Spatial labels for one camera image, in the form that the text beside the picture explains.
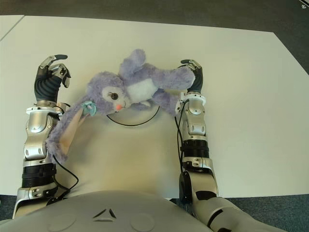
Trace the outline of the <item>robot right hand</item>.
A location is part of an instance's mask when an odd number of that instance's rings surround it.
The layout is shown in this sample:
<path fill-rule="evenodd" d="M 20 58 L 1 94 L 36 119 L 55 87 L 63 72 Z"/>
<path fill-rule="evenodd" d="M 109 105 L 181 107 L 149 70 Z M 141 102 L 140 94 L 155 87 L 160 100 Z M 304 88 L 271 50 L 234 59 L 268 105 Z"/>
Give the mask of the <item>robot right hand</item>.
<path fill-rule="evenodd" d="M 195 80 L 187 92 L 197 92 L 200 94 L 203 87 L 203 70 L 201 65 L 193 59 L 183 59 L 181 60 L 180 67 L 184 66 L 189 67 L 195 76 Z"/>

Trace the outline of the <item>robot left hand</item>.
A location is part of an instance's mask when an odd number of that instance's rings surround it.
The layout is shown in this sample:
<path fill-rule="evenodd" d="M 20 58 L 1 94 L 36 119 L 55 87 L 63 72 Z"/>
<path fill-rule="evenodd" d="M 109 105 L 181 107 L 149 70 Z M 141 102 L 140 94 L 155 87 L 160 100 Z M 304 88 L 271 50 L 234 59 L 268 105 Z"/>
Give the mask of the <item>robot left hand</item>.
<path fill-rule="evenodd" d="M 35 82 L 34 94 L 36 100 L 57 103 L 58 91 L 61 84 L 68 88 L 71 75 L 63 63 L 54 64 L 55 61 L 67 59 L 67 55 L 58 54 L 48 56 L 38 67 Z"/>

